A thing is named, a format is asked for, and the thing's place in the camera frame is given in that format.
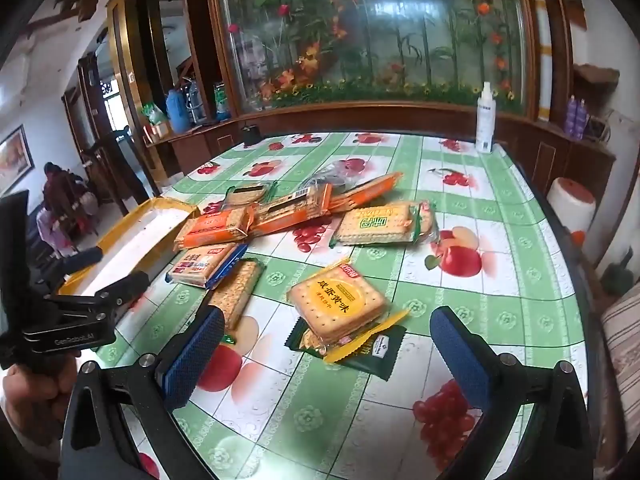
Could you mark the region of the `person's left hand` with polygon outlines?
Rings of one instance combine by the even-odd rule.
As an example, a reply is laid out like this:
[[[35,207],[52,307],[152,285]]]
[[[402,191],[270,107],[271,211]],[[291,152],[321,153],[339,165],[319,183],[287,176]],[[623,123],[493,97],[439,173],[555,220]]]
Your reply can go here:
[[[78,352],[61,356],[53,375],[36,374],[23,365],[12,365],[3,378],[6,414],[17,430],[36,445],[60,440],[68,402],[77,377]]]

